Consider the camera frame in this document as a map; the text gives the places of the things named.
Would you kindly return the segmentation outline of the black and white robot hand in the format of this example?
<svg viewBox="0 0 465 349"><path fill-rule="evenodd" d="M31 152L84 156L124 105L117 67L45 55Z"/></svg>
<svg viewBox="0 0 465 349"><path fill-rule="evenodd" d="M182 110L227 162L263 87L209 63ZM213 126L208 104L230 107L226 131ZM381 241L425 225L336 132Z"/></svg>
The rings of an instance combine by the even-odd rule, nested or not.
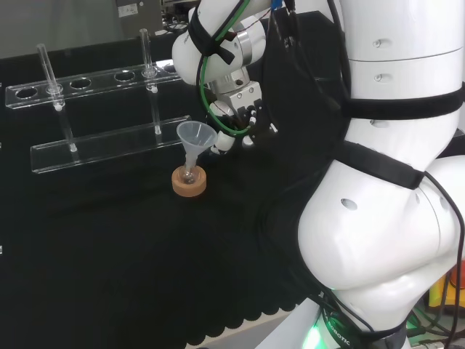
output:
<svg viewBox="0 0 465 349"><path fill-rule="evenodd" d="M258 82L233 87L213 81L206 85L205 97L218 134L212 153L225 155L236 145L251 148L278 134Z"/></svg>

